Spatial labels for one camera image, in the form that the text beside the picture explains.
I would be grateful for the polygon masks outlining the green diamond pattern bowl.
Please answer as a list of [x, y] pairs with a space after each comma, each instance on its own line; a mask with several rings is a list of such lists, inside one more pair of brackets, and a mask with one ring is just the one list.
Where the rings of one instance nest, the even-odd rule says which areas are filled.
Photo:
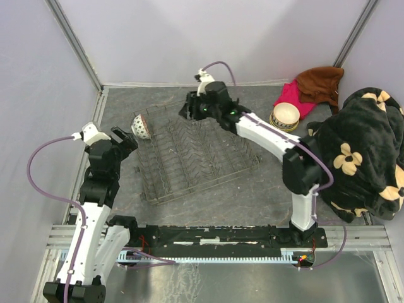
[[148, 129], [146, 119], [142, 114], [138, 114], [131, 123], [131, 130], [133, 134], [142, 140], [150, 140], [151, 134]]

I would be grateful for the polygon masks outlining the pink cloth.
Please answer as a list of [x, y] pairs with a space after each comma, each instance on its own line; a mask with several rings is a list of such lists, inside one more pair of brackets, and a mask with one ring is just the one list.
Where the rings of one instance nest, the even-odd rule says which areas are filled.
[[284, 84], [279, 98], [274, 103], [274, 107], [282, 103], [292, 104], [295, 106], [299, 111], [300, 120], [305, 119], [306, 116], [316, 107], [316, 104], [301, 102], [297, 80]]

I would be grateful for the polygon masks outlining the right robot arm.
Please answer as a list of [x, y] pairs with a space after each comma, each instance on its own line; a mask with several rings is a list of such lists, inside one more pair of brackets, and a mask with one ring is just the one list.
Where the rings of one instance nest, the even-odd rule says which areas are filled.
[[221, 81], [201, 83], [198, 90], [189, 92], [179, 115], [195, 121], [212, 118], [222, 129], [251, 140], [279, 159], [282, 181], [292, 194], [292, 216], [285, 239], [298, 247], [312, 241], [318, 227], [314, 201], [326, 169], [312, 139], [288, 134], [260, 119], [238, 100], [232, 100]]

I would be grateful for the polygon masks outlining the grey wire dish rack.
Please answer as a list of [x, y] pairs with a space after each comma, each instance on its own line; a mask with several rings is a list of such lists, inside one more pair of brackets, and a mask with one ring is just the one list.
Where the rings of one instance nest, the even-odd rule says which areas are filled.
[[250, 144], [223, 130], [215, 120], [186, 120], [182, 102], [138, 111], [150, 132], [138, 140], [143, 193], [152, 205], [184, 198], [233, 181], [260, 163]]

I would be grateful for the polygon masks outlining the black floral blanket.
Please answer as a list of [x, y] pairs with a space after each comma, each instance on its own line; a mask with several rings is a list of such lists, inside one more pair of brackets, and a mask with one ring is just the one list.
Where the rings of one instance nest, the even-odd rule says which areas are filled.
[[307, 132], [334, 183], [323, 201], [343, 221], [363, 213], [392, 220], [403, 206], [403, 109], [380, 88], [349, 96], [340, 111]]

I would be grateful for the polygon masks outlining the red lattice pattern bowl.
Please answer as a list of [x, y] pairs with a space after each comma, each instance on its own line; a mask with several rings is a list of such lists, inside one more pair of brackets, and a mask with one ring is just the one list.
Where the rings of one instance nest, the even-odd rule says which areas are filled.
[[275, 105], [272, 112], [272, 121], [282, 128], [291, 128], [299, 119], [300, 112], [297, 107], [286, 102]]

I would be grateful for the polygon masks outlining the brown cloth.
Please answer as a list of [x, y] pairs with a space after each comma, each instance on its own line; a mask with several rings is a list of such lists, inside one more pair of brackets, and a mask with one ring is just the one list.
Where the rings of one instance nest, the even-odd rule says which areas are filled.
[[322, 104], [330, 106], [332, 114], [337, 114], [338, 87], [343, 78], [344, 69], [323, 66], [308, 69], [296, 77], [299, 99], [303, 104]]

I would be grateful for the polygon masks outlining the yellow dotted bowl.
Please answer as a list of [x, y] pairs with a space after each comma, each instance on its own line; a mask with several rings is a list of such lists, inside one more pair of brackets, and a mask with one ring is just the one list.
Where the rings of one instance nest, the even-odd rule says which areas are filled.
[[297, 126], [299, 125], [299, 120], [294, 122], [293, 124], [283, 124], [280, 122], [273, 113], [270, 114], [270, 124], [282, 131], [285, 131], [287, 133], [294, 131], [297, 129]]

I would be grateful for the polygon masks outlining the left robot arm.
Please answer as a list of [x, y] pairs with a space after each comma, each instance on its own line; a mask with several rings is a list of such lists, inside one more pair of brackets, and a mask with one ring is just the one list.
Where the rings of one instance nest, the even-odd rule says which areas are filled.
[[119, 253], [139, 241], [135, 217], [108, 219], [119, 190], [121, 163], [138, 148], [134, 134], [117, 126], [111, 131], [116, 139], [89, 123], [78, 135], [90, 165], [79, 191], [79, 214], [68, 255], [55, 281], [43, 289], [48, 302], [103, 302]]

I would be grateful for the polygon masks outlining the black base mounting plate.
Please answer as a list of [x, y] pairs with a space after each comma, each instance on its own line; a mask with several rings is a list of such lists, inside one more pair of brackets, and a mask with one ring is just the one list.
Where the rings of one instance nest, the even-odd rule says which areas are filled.
[[327, 248], [325, 230], [308, 232], [273, 225], [185, 227], [147, 225], [137, 228], [129, 247], [163, 258], [280, 257], [293, 251]]

